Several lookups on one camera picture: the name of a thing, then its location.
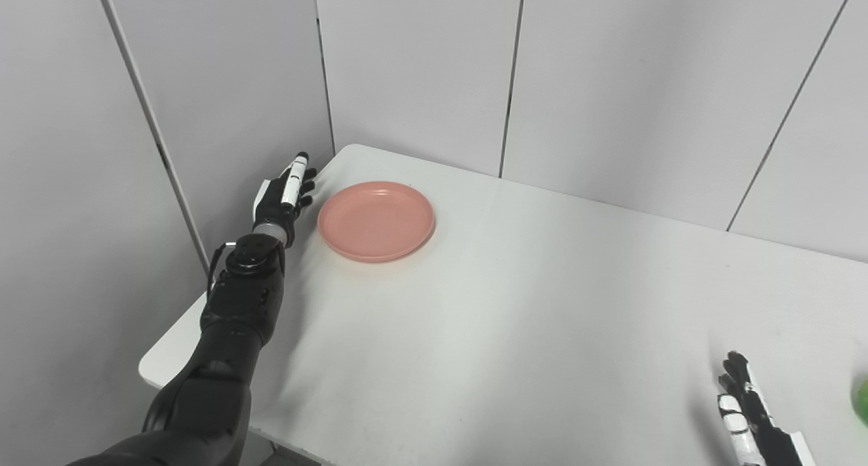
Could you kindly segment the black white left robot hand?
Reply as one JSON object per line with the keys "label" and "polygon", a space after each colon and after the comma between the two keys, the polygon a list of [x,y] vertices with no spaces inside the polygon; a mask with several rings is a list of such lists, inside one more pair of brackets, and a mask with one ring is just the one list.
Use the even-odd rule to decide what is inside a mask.
{"label": "black white left robot hand", "polygon": [[298,153],[283,172],[264,180],[252,210],[252,232],[279,240],[286,249],[294,244],[294,224],[313,203],[317,170],[308,166],[308,153]]}

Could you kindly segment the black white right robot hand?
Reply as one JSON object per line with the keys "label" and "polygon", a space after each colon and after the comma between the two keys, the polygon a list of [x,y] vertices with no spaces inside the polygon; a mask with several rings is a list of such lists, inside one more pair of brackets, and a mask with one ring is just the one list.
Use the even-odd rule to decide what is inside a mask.
{"label": "black white right robot hand", "polygon": [[773,420],[747,358],[729,351],[722,365],[717,406],[737,464],[815,465],[804,435],[786,432]]}

